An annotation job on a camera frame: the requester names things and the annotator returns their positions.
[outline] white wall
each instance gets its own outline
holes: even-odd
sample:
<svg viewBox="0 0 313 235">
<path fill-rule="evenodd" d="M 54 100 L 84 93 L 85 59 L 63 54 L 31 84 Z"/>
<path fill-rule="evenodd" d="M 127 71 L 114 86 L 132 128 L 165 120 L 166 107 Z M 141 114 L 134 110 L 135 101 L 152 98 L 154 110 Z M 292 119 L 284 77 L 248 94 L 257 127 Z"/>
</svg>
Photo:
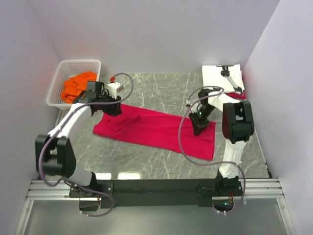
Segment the white wall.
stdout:
<svg viewBox="0 0 313 235">
<path fill-rule="evenodd" d="M 246 64 L 279 0 L 28 0 L 61 60 L 110 71 Z"/>
<path fill-rule="evenodd" d="M 270 170 L 299 235 L 313 234 L 313 1 L 281 0 L 245 69 Z"/>
<path fill-rule="evenodd" d="M 35 169 L 35 138 L 57 110 L 45 103 L 59 58 L 25 0 L 0 4 L 0 233 L 14 232 Z"/>
</svg>

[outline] plastic basket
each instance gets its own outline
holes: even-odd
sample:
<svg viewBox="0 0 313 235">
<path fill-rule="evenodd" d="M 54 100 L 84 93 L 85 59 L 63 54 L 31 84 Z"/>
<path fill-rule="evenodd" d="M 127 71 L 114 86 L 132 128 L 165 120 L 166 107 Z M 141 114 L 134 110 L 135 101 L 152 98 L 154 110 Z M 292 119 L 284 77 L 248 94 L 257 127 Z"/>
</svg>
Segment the plastic basket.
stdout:
<svg viewBox="0 0 313 235">
<path fill-rule="evenodd" d="M 63 84 L 66 80 L 80 73 L 92 71 L 97 74 L 99 81 L 101 62 L 99 60 L 63 60 L 59 63 L 51 82 L 46 103 L 62 110 L 69 110 L 71 104 L 65 103 L 61 99 Z"/>
</svg>

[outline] gray marble surface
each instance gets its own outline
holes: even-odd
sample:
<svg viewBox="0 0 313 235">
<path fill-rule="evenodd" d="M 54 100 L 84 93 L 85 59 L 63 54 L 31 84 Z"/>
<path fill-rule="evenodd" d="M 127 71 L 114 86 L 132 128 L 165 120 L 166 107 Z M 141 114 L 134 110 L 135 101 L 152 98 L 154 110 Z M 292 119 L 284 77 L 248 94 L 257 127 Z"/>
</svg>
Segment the gray marble surface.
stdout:
<svg viewBox="0 0 313 235">
<path fill-rule="evenodd" d="M 108 83 L 112 74 L 100 76 Z M 136 73 L 134 92 L 124 102 L 174 115 L 183 115 L 186 98 L 193 90 L 202 86 L 199 73 Z M 130 90 L 130 81 L 119 76 L 124 84 L 124 97 Z M 77 162 L 103 179 L 193 179 L 215 178 L 218 165 L 203 167 L 191 164 L 182 154 L 165 149 L 115 141 L 92 133 L 94 125 L 102 118 L 97 112 L 80 130 L 73 149 Z M 212 162 L 223 159 L 225 139 L 222 134 L 222 114 L 215 109 L 209 120 L 215 121 L 215 153 Z M 256 134 L 247 143 L 242 155 L 242 168 L 248 178 L 268 178 L 267 167 Z"/>
</svg>

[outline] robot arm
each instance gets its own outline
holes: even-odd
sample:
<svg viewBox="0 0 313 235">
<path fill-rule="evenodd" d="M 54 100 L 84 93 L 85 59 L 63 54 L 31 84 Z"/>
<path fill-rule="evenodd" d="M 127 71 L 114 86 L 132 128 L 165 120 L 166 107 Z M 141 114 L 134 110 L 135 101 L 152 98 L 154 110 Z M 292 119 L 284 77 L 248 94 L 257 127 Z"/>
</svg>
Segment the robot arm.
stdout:
<svg viewBox="0 0 313 235">
<path fill-rule="evenodd" d="M 219 89 L 202 89 L 198 96 L 202 98 L 217 93 L 219 93 Z M 222 131 L 226 139 L 223 161 L 239 164 L 246 142 L 254 133 L 251 104 L 248 101 L 233 99 L 225 94 L 202 100 L 201 107 L 189 114 L 195 136 L 209 125 L 207 118 L 214 108 L 223 113 Z M 221 180 L 234 179 L 236 181 L 239 178 L 238 169 L 233 164 L 222 164 L 218 177 Z"/>
<path fill-rule="evenodd" d="M 226 78 L 228 80 L 228 82 L 232 85 L 232 87 L 234 88 L 234 91 L 236 93 L 239 93 L 240 95 L 243 95 L 243 89 L 241 87 L 239 87 L 234 80 L 232 79 L 232 77 L 230 76 L 230 72 L 228 70 L 228 67 L 231 67 L 233 65 L 220 65 L 217 67 L 222 67 L 222 71 L 221 71 L 221 75 Z"/>
<path fill-rule="evenodd" d="M 101 110 L 107 115 L 116 116 L 122 113 L 120 103 L 110 105 L 97 105 L 101 102 L 119 101 L 121 97 L 117 95 L 123 89 L 123 86 L 117 82 L 110 83 L 106 89 L 102 82 L 87 83 L 86 91 L 82 92 L 74 101 L 68 114 L 63 120 L 48 133 L 48 135 L 39 135 L 36 138 L 36 169 L 39 171 L 38 162 L 40 152 L 47 140 L 54 135 L 61 126 L 65 124 L 61 132 L 49 144 L 43 159 L 44 173 L 48 175 L 59 175 L 71 180 L 79 185 L 97 189 L 97 179 L 93 172 L 83 169 L 76 165 L 75 155 L 71 146 L 82 128 L 94 112 Z M 77 112 L 75 110 L 91 103 L 91 105 L 82 107 Z"/>
</svg>

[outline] red towel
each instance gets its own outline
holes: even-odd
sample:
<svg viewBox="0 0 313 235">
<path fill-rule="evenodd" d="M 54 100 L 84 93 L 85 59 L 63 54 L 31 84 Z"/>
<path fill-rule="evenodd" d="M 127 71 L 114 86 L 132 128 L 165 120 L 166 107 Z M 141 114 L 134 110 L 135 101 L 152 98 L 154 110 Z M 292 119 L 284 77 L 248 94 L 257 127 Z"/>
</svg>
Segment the red towel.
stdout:
<svg viewBox="0 0 313 235">
<path fill-rule="evenodd" d="M 122 114 L 111 117 L 103 114 L 93 133 L 114 140 L 165 148 L 181 153 L 178 144 L 180 116 L 122 104 Z M 212 160 L 215 143 L 215 122 L 199 135 L 193 135 L 189 118 L 181 130 L 181 142 L 187 155 Z"/>
<path fill-rule="evenodd" d="M 228 95 L 229 97 L 232 97 L 234 99 L 246 99 L 246 92 L 245 91 L 242 95 L 237 94 L 237 93 L 226 93 L 226 95 Z"/>
</svg>

